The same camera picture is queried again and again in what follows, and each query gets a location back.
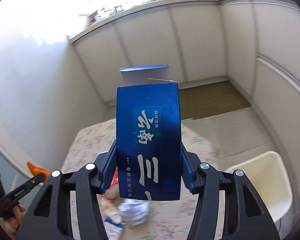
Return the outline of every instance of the wooden mat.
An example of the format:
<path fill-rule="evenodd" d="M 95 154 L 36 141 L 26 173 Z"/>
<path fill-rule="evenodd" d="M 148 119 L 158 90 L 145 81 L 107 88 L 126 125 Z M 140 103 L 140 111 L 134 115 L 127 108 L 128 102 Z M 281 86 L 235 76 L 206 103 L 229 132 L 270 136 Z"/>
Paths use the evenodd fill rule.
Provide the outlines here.
<path fill-rule="evenodd" d="M 179 90 L 181 119 L 199 119 L 249 107 L 229 81 Z"/>

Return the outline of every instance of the crumpled paper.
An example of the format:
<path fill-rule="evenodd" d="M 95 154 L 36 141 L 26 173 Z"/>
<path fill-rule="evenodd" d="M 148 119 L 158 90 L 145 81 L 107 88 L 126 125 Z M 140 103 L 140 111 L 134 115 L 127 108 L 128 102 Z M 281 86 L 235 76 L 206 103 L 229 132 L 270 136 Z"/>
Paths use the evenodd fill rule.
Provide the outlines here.
<path fill-rule="evenodd" d="M 123 221 L 136 226 L 144 223 L 150 212 L 149 202 L 144 200 L 126 199 L 118 206 Z"/>

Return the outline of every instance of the brown mat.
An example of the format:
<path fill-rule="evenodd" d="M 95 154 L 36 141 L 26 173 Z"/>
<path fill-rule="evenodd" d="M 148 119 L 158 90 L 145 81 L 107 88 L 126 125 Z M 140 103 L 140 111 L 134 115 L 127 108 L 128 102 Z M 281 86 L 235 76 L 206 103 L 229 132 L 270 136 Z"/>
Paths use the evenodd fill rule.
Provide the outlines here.
<path fill-rule="evenodd" d="M 199 119 L 249 107 L 229 81 L 179 90 L 181 119 Z"/>

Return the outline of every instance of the floral pattern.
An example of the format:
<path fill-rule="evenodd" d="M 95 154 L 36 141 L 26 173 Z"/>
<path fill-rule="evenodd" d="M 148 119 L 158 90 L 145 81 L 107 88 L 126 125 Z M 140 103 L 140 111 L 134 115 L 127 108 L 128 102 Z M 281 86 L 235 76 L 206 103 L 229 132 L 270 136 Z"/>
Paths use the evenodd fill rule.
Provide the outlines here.
<path fill-rule="evenodd" d="M 116 138 L 116 119 L 99 123 L 80 130 L 72 143 L 69 153 L 63 163 L 63 173 L 79 170 L 87 163 L 94 162 L 95 158 L 111 147 Z M 182 142 L 189 152 L 198 155 L 202 162 L 207 162 L 217 168 L 218 155 L 210 141 L 198 136 L 195 132 L 181 125 Z M 181 198 L 176 205 L 175 201 L 153 201 L 150 203 L 150 216 L 146 223 L 138 226 L 127 225 L 120 239 L 122 240 L 159 240 L 187 238 L 198 195 L 192 195 L 181 185 Z M 80 239 L 76 215 L 75 192 L 71 195 L 71 213 L 73 234 L 76 240 Z M 223 229 L 224 195 L 220 194 L 219 213 L 215 239 L 220 239 Z"/>

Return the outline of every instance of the human hand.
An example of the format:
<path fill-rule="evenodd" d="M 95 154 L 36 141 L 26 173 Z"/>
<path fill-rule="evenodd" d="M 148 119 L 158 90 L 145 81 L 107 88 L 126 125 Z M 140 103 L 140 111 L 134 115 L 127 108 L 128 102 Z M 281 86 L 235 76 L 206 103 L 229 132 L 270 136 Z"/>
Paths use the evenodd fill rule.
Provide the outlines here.
<path fill-rule="evenodd" d="M 23 205 L 18 205 L 13 209 L 13 211 L 16 218 L 9 218 L 5 221 L 3 220 L 3 218 L 0 219 L 3 230 L 7 233 L 8 236 L 10 236 L 12 240 L 16 238 L 15 231 L 22 222 L 23 217 L 21 212 L 26 211 L 26 208 Z"/>

